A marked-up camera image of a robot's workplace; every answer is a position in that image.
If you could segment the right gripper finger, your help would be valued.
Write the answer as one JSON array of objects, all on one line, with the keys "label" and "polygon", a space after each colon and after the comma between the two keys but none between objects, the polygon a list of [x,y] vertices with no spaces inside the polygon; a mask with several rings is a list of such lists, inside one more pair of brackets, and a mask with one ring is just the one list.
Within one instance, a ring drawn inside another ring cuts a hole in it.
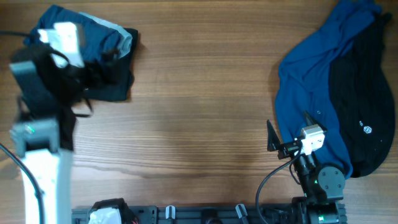
[{"label": "right gripper finger", "polygon": [[327,128],[324,127],[324,125],[322,125],[319,121],[317,121],[313,116],[311,116],[307,111],[304,111],[303,115],[307,126],[317,125],[323,130],[324,133],[327,132]]},{"label": "right gripper finger", "polygon": [[280,147],[279,137],[271,123],[271,121],[267,120],[267,151],[273,152],[278,151]]}]

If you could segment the dark navy shorts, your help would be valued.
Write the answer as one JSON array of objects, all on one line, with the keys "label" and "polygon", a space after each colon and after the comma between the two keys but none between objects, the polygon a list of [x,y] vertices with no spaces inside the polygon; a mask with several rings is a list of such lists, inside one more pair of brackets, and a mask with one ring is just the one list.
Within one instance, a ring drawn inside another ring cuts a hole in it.
[{"label": "dark navy shorts", "polygon": [[51,29],[56,22],[72,22],[82,26],[85,45],[80,47],[80,52],[84,61],[102,63],[101,53],[109,49],[116,49],[118,37],[108,28],[98,25],[92,19],[77,12],[57,5],[50,6],[42,14],[30,34],[37,35],[38,29]]}]

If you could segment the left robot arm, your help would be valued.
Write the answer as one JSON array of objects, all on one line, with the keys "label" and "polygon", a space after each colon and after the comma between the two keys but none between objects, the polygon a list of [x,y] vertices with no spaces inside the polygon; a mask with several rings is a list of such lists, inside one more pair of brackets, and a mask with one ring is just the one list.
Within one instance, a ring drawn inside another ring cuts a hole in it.
[{"label": "left robot arm", "polygon": [[86,100],[96,71],[79,48],[46,45],[19,50],[9,68],[21,89],[9,156],[22,171],[25,221],[70,223],[73,132],[80,117],[72,106]]}]

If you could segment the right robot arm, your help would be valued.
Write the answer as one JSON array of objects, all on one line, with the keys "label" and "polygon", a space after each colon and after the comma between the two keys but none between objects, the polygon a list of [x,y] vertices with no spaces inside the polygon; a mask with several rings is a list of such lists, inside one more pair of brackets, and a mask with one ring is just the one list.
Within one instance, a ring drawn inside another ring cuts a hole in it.
[{"label": "right robot arm", "polygon": [[[344,224],[348,222],[343,199],[345,175],[334,164],[322,165],[315,152],[323,146],[327,128],[304,112],[306,127],[291,142],[282,143],[270,121],[267,121],[267,150],[278,152],[278,159],[290,160],[273,170],[262,181],[256,193],[256,210],[261,223]],[[265,183],[278,171],[289,167],[290,174],[303,190],[303,197],[291,203],[260,205],[259,194]]]}]

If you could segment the folded light blue jeans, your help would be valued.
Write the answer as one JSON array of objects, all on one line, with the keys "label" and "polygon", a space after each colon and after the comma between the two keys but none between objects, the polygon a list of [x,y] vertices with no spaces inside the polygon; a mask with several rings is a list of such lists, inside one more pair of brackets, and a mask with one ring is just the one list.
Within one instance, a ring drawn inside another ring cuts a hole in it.
[{"label": "folded light blue jeans", "polygon": [[123,28],[121,25],[112,23],[96,16],[92,16],[85,12],[79,12],[79,14],[89,19],[92,19],[98,25],[108,28],[110,31],[113,32],[113,34],[117,35],[118,41],[116,44],[116,49],[119,52],[119,58],[122,58],[130,53],[131,47],[133,46],[134,35],[128,32],[127,29]]}]

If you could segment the folded black garment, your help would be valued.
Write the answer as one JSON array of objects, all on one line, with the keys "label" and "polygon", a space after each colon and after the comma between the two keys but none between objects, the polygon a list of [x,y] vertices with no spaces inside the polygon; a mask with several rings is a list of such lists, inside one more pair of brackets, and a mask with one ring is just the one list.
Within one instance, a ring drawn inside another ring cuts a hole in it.
[{"label": "folded black garment", "polygon": [[115,72],[119,75],[116,83],[103,85],[101,88],[85,91],[85,96],[91,100],[100,101],[126,101],[129,98],[130,89],[134,83],[134,75],[131,72],[131,62],[138,41],[138,31],[125,28],[132,35],[130,52],[118,60]]}]

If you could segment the teal blue shirt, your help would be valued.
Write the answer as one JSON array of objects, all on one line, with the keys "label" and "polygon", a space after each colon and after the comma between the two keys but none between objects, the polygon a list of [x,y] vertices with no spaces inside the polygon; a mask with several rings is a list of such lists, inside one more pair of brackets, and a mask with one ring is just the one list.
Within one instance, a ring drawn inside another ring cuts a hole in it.
[{"label": "teal blue shirt", "polygon": [[353,166],[330,101],[330,64],[352,48],[354,37],[381,12],[382,7],[374,1],[340,1],[324,24],[292,49],[279,65],[275,112],[283,141],[290,142],[299,136],[306,125],[303,114],[307,112],[327,129],[323,146],[315,151],[317,160],[336,164],[346,178],[353,173]]}]

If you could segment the black garment with logo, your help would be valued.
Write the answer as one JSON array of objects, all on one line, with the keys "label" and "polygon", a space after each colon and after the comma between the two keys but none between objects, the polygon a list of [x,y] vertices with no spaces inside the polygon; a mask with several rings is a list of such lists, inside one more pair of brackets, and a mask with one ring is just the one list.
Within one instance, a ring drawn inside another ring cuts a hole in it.
[{"label": "black garment with logo", "polygon": [[395,104],[381,68],[384,28],[392,14],[376,15],[347,53],[330,64],[329,95],[349,153],[352,178],[374,172],[386,159],[395,132]]}]

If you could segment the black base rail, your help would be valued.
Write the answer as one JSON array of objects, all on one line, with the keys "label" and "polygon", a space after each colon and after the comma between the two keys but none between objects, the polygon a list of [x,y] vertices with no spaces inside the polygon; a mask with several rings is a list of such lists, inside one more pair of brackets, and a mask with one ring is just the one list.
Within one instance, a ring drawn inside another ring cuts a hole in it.
[{"label": "black base rail", "polygon": [[[255,207],[237,204],[233,207],[167,207],[130,206],[136,216],[134,223],[146,224],[206,224],[206,223],[260,223]],[[348,217],[343,204],[307,205],[294,203],[266,203],[260,211],[267,223],[276,224],[347,224]]]}]

